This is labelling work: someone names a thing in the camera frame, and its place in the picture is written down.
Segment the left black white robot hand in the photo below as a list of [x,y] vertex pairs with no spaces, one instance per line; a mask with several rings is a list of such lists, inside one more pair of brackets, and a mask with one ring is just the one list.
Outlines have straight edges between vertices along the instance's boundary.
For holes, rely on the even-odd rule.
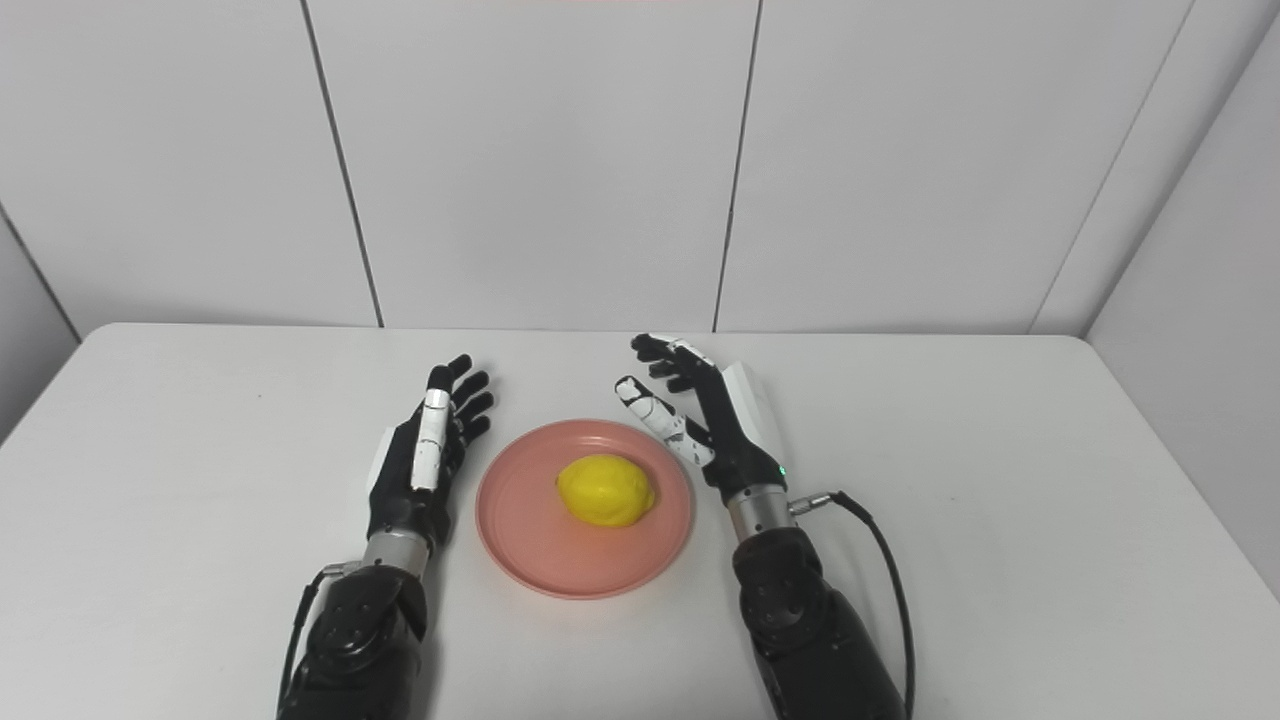
[[468,447],[492,427],[489,386],[489,374],[467,354],[430,370],[422,397],[383,455],[369,493],[369,537],[408,532],[433,551],[449,542],[454,479]]

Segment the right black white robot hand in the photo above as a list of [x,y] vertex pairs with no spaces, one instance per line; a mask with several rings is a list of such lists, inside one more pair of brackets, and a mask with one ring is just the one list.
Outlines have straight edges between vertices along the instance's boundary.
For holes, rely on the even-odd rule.
[[635,375],[617,380],[616,396],[668,450],[700,468],[724,503],[754,486],[786,489],[785,469],[749,427],[753,413],[742,393],[730,388],[726,369],[681,338],[641,333],[630,347],[652,379],[672,393],[691,392],[703,420],[680,413]]

